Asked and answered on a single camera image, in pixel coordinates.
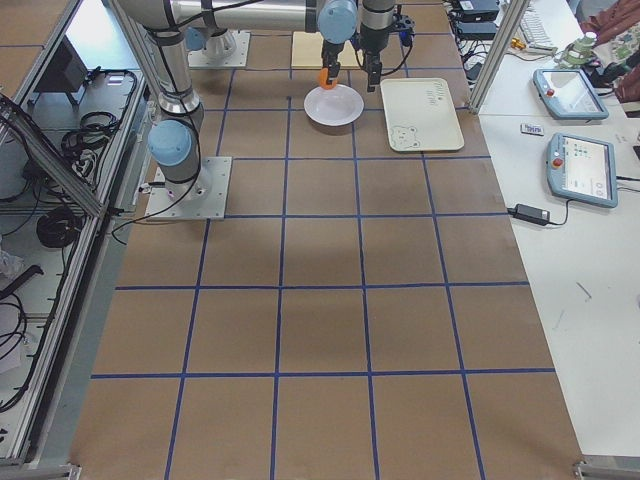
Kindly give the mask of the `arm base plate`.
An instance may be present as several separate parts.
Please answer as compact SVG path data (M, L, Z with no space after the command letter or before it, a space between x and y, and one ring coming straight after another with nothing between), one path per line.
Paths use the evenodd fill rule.
M206 31L189 28L185 34L189 66L207 70L245 68L250 37L244 30L226 30L207 37Z
M166 182L161 168L157 167L154 181L162 185L151 188L145 214L154 222L223 220L231 170L231 157L204 157L199 177L192 186L190 182L183 185Z

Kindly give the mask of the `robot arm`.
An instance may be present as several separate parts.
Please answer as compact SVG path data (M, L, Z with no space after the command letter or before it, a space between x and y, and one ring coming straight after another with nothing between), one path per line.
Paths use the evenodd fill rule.
M356 31L354 1L212 1L203 8L218 27L316 33L323 38L318 84L337 85L339 54Z
M359 69L367 74L367 90L380 85L381 52L397 34L413 46L415 22L394 1L120 1L129 20L148 35L160 93L158 102L169 119L192 119L202 110L193 89L186 30L208 33L258 29L319 33L323 39L319 87L337 86L338 60L346 43L363 54Z

